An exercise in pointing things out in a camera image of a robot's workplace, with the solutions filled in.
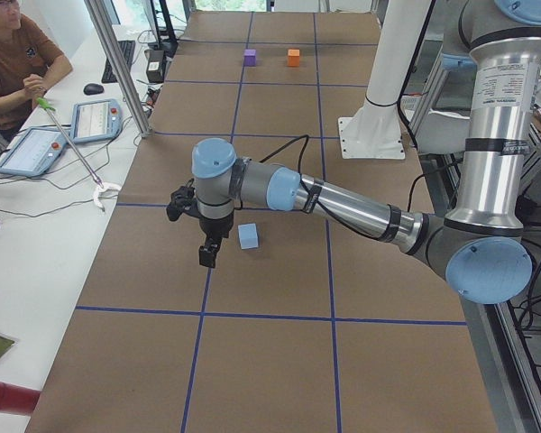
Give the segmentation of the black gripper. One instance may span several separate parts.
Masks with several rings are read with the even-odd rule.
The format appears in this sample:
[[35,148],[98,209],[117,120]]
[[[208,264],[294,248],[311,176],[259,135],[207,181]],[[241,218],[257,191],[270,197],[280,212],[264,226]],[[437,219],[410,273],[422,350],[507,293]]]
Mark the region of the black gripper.
[[199,264],[207,268],[215,268],[216,251],[220,250],[223,238],[228,238],[232,230],[232,216],[214,219],[201,216],[199,226],[209,238],[208,245],[199,247]]

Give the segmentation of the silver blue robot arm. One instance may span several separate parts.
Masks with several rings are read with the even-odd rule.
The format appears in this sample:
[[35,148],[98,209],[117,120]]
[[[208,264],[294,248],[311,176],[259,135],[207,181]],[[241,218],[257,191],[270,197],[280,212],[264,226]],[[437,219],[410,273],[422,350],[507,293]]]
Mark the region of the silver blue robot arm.
[[541,1],[457,1],[445,44],[477,67],[455,207],[438,217],[383,205],[209,138],[192,153],[191,206],[205,233],[199,261],[215,266],[243,200],[330,218],[416,257],[463,298],[497,304],[528,284],[532,265],[515,213],[541,67]]

